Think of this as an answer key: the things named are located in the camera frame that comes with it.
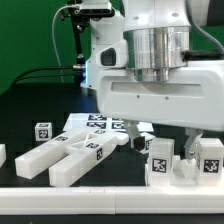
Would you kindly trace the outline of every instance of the cable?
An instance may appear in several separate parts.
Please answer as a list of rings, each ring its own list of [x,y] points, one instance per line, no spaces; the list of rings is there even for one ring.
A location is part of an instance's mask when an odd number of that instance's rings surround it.
[[[17,83],[18,80],[20,80],[21,78],[23,78],[24,76],[33,73],[33,72],[38,72],[38,71],[50,71],[50,70],[73,70],[74,67],[73,66],[49,66],[49,67],[39,67],[39,68],[33,68],[30,70],[27,70],[23,73],[21,73],[19,76],[16,77],[16,79],[12,82],[12,84],[10,85],[10,87],[14,87]]]
[[[198,31],[199,34],[201,34],[203,37],[207,38],[208,40],[210,40],[218,49],[218,51],[220,52],[220,54],[223,56],[224,55],[224,47],[223,45],[216,39],[214,38],[212,35],[210,35],[209,33],[207,33],[206,31],[204,31],[200,26],[198,26],[192,16],[192,8],[191,8],[191,0],[185,0],[185,8],[186,8],[186,13],[187,13],[187,17],[188,20],[191,24],[191,26]]]
[[[63,77],[69,77],[69,76],[75,76],[74,74],[68,74],[68,75],[40,75],[40,76],[29,76],[29,77],[25,77],[25,78],[20,78],[20,79],[18,79],[17,81],[16,81],[16,83],[17,82],[20,82],[20,81],[22,81],[22,80],[26,80],[26,79],[37,79],[37,78],[55,78],[55,77],[61,77],[61,76],[63,76]]]
[[[52,21],[52,41],[53,41],[53,46],[54,46],[54,52],[55,52],[55,55],[56,55],[56,58],[57,58],[57,62],[58,62],[58,66],[62,66],[61,65],[61,59],[60,59],[60,56],[59,56],[59,53],[58,53],[58,49],[57,49],[57,44],[56,44],[56,40],[55,40],[55,23],[56,23],[56,19],[57,19],[57,16],[58,14],[64,10],[64,9],[68,9],[68,8],[75,8],[77,7],[78,5],[66,5],[66,6],[63,6],[61,7],[60,9],[58,9],[58,11],[55,13],[54,15],[54,18],[53,18],[53,21]]]

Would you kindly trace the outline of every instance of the black cable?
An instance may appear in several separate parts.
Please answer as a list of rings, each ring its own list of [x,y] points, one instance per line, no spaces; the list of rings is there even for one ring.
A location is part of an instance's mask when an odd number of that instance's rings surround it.
[[[68,75],[40,75],[40,76],[29,76],[29,77],[25,77],[25,78],[20,78],[17,80],[17,82],[20,82],[22,80],[25,80],[25,79],[38,79],[38,78],[55,78],[55,77],[69,77],[69,76],[75,76],[74,74],[68,74]]]
[[[212,35],[204,31],[199,25],[197,25],[193,19],[191,1],[185,0],[185,10],[187,14],[188,21],[191,26],[203,37],[208,39],[217,48],[216,51],[203,52],[203,51],[186,51],[184,52],[184,60],[217,60],[223,59],[224,57],[224,47],[223,45]]]
[[[47,67],[38,67],[38,68],[32,68],[30,70],[27,70],[20,75],[16,77],[16,79],[12,82],[10,87],[14,87],[17,83],[18,80],[23,78],[26,75],[29,75],[33,72],[38,72],[38,71],[51,71],[51,70],[73,70],[73,66],[47,66]]]

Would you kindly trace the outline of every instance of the white block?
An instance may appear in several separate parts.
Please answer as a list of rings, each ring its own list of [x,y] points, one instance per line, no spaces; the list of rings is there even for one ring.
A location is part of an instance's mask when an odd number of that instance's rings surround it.
[[[37,123],[35,126],[36,141],[49,141],[52,138],[51,123]]]
[[[49,169],[50,185],[69,187],[113,152],[117,138],[111,134],[90,139],[80,149]]]
[[[25,153],[15,160],[18,176],[32,179],[59,160],[63,159],[65,146],[83,141],[89,129],[83,128],[65,132],[41,146]]]
[[[6,160],[6,152],[5,152],[5,145],[0,144],[0,167]]]
[[[149,185],[167,186],[170,184],[174,140],[154,138],[150,144],[148,158]]]
[[[197,144],[196,183],[212,186],[222,178],[224,146],[219,139],[201,138]]]

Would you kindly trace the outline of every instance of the white bar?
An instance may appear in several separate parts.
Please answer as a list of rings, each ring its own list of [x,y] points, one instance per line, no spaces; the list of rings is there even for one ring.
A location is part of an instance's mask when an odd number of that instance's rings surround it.
[[[0,189],[0,214],[224,213],[223,187]]]

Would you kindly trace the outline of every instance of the white structure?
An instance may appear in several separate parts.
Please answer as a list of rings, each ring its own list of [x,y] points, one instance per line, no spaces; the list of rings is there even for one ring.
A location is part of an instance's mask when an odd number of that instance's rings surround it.
[[[154,138],[150,144],[148,158],[148,184],[167,186],[170,184],[174,140]]]
[[[201,138],[197,144],[196,183],[218,185],[222,178],[224,146],[219,139]]]

